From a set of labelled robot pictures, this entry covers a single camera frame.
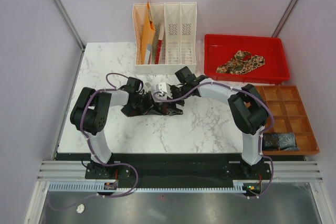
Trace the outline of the dark red patterned tie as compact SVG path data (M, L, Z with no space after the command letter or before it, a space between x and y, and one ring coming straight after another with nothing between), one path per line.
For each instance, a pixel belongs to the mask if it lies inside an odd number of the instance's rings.
M167 105L168 103L166 102L161 102L163 103L164 105L162 106L162 110L164 112L164 115L161 115L161 116L169 116L167 114ZM121 109L121 112L127 116L127 117L134 117L134 116L145 116L147 115L147 110L135 110L131 107L131 105L128 103L127 105L125 105L122 109Z

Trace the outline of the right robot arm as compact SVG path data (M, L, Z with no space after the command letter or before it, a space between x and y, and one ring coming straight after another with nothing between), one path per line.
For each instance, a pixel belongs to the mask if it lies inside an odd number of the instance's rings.
M243 151L241 174L248 179L259 173L258 163L262 160L261 135L270 114L264 100L252 84L231 87L219 83L206 75L196 76L188 67L175 73L178 86L158 84L160 96L182 102L190 96L210 98L229 106L236 127L242 132Z

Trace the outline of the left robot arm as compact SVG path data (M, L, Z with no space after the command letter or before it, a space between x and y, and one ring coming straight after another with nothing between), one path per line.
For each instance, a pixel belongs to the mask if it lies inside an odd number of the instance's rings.
M91 160L98 163L97 173L103 178L111 178L115 173L103 131L112 106L122 106L121 112L127 117L169 114L167 105L155 103L151 92L143 88L143 82L133 77L128 77L127 83L120 88L95 90L85 87L70 114L71 124L86 137Z

